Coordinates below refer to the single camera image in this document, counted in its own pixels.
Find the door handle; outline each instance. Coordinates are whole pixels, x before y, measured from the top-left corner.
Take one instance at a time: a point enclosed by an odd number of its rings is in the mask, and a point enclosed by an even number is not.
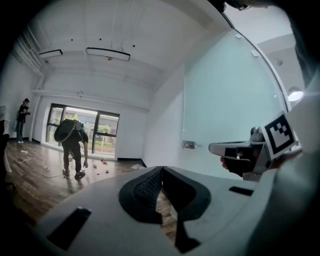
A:
[[[182,141],[182,147],[184,149],[195,150],[197,148],[197,143],[195,141],[183,140]]]

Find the frosted glass wall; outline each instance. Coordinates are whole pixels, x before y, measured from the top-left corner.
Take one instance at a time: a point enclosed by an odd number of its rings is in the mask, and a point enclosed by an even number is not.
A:
[[[222,168],[210,143],[247,141],[250,130],[285,109],[278,81],[255,48],[232,30],[185,64],[182,139],[197,143],[183,149],[179,166],[197,173],[235,178]]]

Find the white wall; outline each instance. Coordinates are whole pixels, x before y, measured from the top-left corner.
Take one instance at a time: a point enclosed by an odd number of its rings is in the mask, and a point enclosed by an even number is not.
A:
[[[184,66],[159,88],[146,118],[142,160],[147,167],[178,166],[183,129]]]
[[[224,13],[234,27],[254,44],[292,34],[287,14],[275,6],[239,11],[227,5]]]
[[[84,95],[149,109],[153,90],[134,83],[105,76],[77,73],[53,73],[45,81],[44,90]]]
[[[270,53],[267,57],[281,77],[286,91],[291,87],[305,90],[301,67],[294,47]]]
[[[5,118],[10,120],[9,135],[11,138],[17,137],[14,123],[19,107],[25,98],[30,100],[29,109],[33,113],[31,90],[37,85],[39,79],[29,67],[21,64],[12,53],[9,53],[0,74],[0,105],[6,106]],[[32,115],[29,115],[26,117],[23,129],[24,137],[29,136],[31,122]]]
[[[88,100],[42,96],[33,130],[33,138],[37,141],[46,141],[47,120],[52,103],[120,114],[115,155],[117,158],[142,158],[146,111]]]

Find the white ceiling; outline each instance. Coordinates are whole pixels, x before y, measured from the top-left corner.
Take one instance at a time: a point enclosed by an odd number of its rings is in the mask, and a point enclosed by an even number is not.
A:
[[[206,0],[58,0],[29,27],[39,52],[63,51],[46,59],[51,73],[107,76],[152,89],[202,38],[228,29]],[[87,47],[124,51],[131,59],[108,61],[87,55]]]

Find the window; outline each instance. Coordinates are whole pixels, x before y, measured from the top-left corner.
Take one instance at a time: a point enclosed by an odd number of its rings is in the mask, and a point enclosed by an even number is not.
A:
[[[52,104],[46,129],[46,142],[61,146],[61,143],[54,139],[60,122],[65,119],[78,120],[83,123],[83,129],[88,135],[89,152],[114,158],[119,117],[120,115],[115,113]]]
[[[57,127],[62,121],[64,105],[52,104],[48,116],[48,122],[46,127],[46,142],[59,146],[59,143],[55,141],[54,135]]]
[[[93,150],[106,157],[114,157],[119,115],[98,112],[93,132]]]

